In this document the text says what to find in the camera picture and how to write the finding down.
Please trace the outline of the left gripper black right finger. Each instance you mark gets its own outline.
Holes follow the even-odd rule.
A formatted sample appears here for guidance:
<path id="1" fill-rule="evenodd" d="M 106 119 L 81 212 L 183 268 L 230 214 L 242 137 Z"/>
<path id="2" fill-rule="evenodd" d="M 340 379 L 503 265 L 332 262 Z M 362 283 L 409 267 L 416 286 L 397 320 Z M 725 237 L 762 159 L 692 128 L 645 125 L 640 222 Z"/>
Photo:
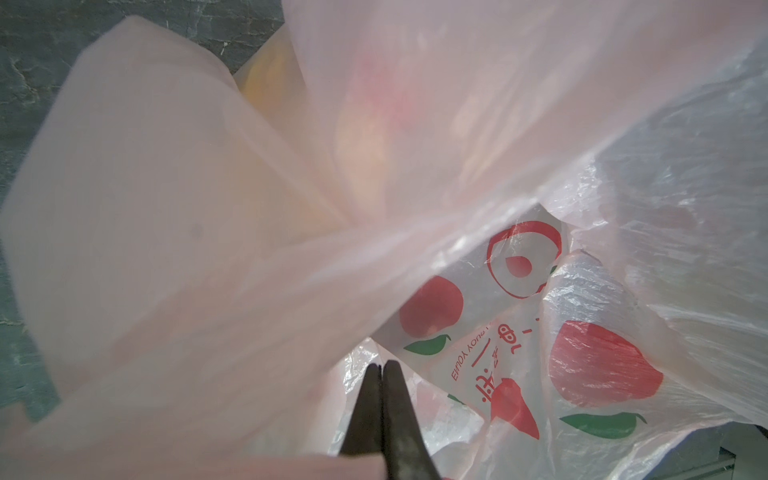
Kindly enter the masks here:
<path id="1" fill-rule="evenodd" d="M 391 480 L 440 480 L 425 446 L 399 362 L 382 373 L 382 452 Z"/>

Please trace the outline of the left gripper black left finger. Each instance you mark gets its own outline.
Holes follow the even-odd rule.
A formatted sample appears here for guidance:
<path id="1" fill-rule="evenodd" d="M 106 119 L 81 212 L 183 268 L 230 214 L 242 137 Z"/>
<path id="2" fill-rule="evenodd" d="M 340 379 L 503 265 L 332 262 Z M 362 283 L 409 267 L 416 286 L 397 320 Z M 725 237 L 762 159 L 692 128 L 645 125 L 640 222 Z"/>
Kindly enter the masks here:
<path id="1" fill-rule="evenodd" d="M 382 372 L 370 364 L 355 402 L 339 455 L 356 457 L 382 452 Z"/>

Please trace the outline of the pink plastic bag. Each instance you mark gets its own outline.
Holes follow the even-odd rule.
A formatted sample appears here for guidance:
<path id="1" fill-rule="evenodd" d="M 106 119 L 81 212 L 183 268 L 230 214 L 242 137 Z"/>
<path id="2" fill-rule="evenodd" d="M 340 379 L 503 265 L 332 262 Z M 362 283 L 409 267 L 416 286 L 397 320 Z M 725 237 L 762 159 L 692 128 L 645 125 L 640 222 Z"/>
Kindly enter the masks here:
<path id="1" fill-rule="evenodd" d="M 376 479 L 398 360 L 451 479 L 639 479 L 767 422 L 763 1 L 286 1 L 237 73 L 138 16 L 1 210 L 59 404 L 5 479 Z"/>

